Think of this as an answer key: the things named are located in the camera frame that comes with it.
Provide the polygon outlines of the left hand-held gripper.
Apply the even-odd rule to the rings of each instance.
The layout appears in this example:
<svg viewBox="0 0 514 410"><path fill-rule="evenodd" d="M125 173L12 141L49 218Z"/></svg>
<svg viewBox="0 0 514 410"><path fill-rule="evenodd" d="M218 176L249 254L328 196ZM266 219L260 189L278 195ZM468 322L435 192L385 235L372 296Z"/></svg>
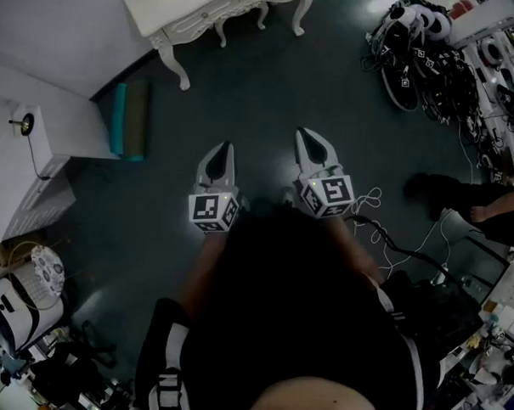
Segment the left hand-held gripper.
<svg viewBox="0 0 514 410"><path fill-rule="evenodd" d="M210 184L215 181L234 183L234 145L222 142L212 148L197 168L197 182L189 195L189 221L203 233L226 233L240 210L237 186Z"/></svg>

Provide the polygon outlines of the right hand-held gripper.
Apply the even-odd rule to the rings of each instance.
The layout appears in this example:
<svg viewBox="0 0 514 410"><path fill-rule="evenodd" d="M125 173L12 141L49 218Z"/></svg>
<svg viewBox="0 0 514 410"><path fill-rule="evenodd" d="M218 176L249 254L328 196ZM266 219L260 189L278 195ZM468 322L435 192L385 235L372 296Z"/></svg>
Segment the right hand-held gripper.
<svg viewBox="0 0 514 410"><path fill-rule="evenodd" d="M320 171L301 175L300 196L317 219L342 216L355 202L352 179L338 165L335 148L317 132L298 127L295 134L297 163L302 171Z"/></svg>

